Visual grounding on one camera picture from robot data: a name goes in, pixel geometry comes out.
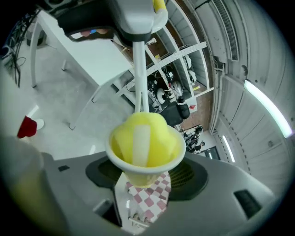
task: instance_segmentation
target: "person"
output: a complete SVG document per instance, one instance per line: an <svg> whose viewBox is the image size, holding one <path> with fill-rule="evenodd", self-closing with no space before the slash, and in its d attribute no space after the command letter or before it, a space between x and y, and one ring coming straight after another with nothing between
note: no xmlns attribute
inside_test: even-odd
<svg viewBox="0 0 295 236"><path fill-rule="evenodd" d="M194 148L192 148L191 150L189 150L190 153L193 153L193 154L197 154L200 152L201 148L205 145L205 143L202 141L200 143L200 145L198 146L195 146Z"/></svg>

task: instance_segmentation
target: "ceiling light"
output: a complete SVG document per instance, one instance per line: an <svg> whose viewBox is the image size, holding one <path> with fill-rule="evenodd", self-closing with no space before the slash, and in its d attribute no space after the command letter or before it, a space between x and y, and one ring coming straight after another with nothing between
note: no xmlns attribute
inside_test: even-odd
<svg viewBox="0 0 295 236"><path fill-rule="evenodd" d="M230 149L229 143L227 142L227 140L226 140L226 138L225 138L224 135L223 135L222 138L223 138L223 140L224 140L224 142L225 142L225 144L226 144L226 146L227 146L227 149L229 150L230 157L231 157L231 161L232 161L232 162L235 162L234 155L232 154L232 151L231 151L231 149Z"/></svg>
<svg viewBox="0 0 295 236"><path fill-rule="evenodd" d="M283 136L289 138L293 134L292 128L276 105L250 81L245 80L244 87L267 109L279 126Z"/></svg>
<svg viewBox="0 0 295 236"><path fill-rule="evenodd" d="M27 117L31 118L35 112L39 109L38 105L36 105L27 115Z"/></svg>

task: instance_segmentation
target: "black slot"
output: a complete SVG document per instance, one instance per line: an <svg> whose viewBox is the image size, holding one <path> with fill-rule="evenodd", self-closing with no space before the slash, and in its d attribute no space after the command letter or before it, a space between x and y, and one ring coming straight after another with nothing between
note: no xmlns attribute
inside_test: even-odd
<svg viewBox="0 0 295 236"><path fill-rule="evenodd" d="M234 195L241 204L248 219L260 211L261 205L247 190L234 192Z"/></svg>
<svg viewBox="0 0 295 236"><path fill-rule="evenodd" d="M62 165L62 166L59 167L60 172L68 170L68 169L69 169L69 167L67 165Z"/></svg>

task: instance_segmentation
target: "white table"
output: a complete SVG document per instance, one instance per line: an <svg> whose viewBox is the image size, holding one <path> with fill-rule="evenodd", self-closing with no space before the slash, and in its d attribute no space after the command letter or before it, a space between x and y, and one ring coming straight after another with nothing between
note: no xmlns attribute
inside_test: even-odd
<svg viewBox="0 0 295 236"><path fill-rule="evenodd" d="M64 56L66 61L76 67L93 85L91 95L87 96L87 99L81 98L77 101L75 114L71 118L69 126L73 130L81 114L95 95L98 94L101 86L110 86L115 79L131 68L131 64L110 40L72 42L58 26L57 20L41 11L37 16L30 48L33 88L36 86L35 59L41 30L44 30L47 37L56 43L57 50Z"/></svg>

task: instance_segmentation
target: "white shelf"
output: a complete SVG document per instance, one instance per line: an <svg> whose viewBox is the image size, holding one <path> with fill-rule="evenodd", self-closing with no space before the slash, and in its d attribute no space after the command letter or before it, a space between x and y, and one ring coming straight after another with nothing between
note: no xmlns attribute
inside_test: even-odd
<svg viewBox="0 0 295 236"><path fill-rule="evenodd" d="M167 52L169 52L169 53L176 52L178 50L178 47L177 47L173 37L172 36L171 36L172 38L169 37L169 35L167 34L167 31L169 32L169 30L166 28L166 26L164 26L163 29L159 30L156 34L158 35L159 39L163 43Z"/></svg>
<svg viewBox="0 0 295 236"><path fill-rule="evenodd" d="M191 21L179 4L175 0L170 0L167 2L166 7L169 21L179 34L183 44L194 45L200 43ZM206 83L207 88L209 88L209 75L203 51L193 53L190 58L192 59L193 70L198 75L197 79L203 84Z"/></svg>
<svg viewBox="0 0 295 236"><path fill-rule="evenodd" d="M173 36L171 35L170 31L167 29L166 26L163 28L163 31L165 32L168 39L170 40L174 50L176 52L179 52L179 48L178 48ZM174 65L175 65L176 69L178 70L179 78L181 79L183 86L191 93L191 96L193 97L194 96L193 87L191 85L188 69L186 68L183 58L180 57L179 62L178 62L178 60L174 61Z"/></svg>
<svg viewBox="0 0 295 236"><path fill-rule="evenodd" d="M160 75L163 77L164 82L165 82L167 88L169 88L169 84L168 84L167 78L166 78L164 72L162 71L162 67L163 67L163 66L160 66L160 63L156 60L156 58L155 58L154 55L152 54L151 50L149 50L149 48L148 48L147 45L145 46L145 49L146 49L146 52L147 52L148 56L151 58L152 62L154 63L154 65L153 65L152 67L153 67L153 68L156 68L156 69L154 70L154 72L156 72L156 71L159 71L159 72L160 72Z"/></svg>
<svg viewBox="0 0 295 236"><path fill-rule="evenodd" d="M206 42L198 43L193 46L187 47L185 49L182 49L178 52L173 53L172 55L166 57L165 59L161 60L160 62L156 62L153 66L147 69L147 75L153 74L155 71L158 70L158 68L162 68L169 63L182 58L185 55L188 55L190 53L193 53L195 51L201 50L203 48L207 47Z"/></svg>

